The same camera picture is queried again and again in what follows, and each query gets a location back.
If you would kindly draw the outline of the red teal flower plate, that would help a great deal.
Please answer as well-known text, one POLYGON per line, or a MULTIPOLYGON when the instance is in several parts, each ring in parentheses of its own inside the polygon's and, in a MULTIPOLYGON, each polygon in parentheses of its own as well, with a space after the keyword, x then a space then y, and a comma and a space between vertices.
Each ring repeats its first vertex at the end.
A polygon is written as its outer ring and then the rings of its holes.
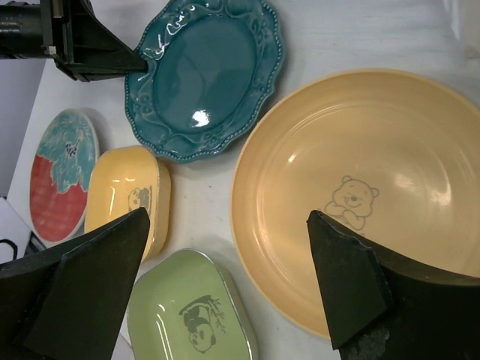
POLYGON ((71 239, 83 225, 99 156, 95 128, 78 109, 61 111, 44 131, 31 167, 29 209, 46 247, 71 239))

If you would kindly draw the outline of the teal scalloped plate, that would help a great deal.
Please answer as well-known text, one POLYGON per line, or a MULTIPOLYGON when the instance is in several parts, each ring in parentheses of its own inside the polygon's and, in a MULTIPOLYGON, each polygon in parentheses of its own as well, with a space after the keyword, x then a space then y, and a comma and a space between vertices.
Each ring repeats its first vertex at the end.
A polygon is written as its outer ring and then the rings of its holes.
POLYGON ((220 154, 251 131, 284 62, 267 1, 170 1, 136 52, 148 65, 124 81, 124 109, 140 144, 180 164, 220 154))

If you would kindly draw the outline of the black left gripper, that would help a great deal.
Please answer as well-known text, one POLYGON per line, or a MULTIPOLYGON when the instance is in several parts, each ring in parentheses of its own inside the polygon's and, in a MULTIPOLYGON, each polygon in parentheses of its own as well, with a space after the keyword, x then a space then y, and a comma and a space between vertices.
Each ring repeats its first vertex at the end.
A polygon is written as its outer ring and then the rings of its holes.
POLYGON ((73 80, 145 73, 147 61, 96 16, 90 1, 8 1, 1 6, 2 59, 54 59, 73 80))

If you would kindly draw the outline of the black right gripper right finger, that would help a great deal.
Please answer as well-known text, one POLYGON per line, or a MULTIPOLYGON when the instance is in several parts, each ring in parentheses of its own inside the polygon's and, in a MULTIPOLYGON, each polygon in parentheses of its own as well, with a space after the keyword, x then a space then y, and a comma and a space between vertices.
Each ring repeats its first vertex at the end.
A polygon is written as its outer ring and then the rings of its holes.
POLYGON ((418 262, 321 211, 307 219, 332 347, 342 359, 477 359, 479 279, 418 262))

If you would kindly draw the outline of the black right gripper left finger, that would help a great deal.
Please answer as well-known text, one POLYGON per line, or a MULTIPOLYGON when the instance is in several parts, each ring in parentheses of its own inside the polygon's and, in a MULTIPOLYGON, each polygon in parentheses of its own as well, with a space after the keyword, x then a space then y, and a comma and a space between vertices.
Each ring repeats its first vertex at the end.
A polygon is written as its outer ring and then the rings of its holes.
POLYGON ((1 264, 1 358, 110 359, 149 227, 138 208, 1 264))

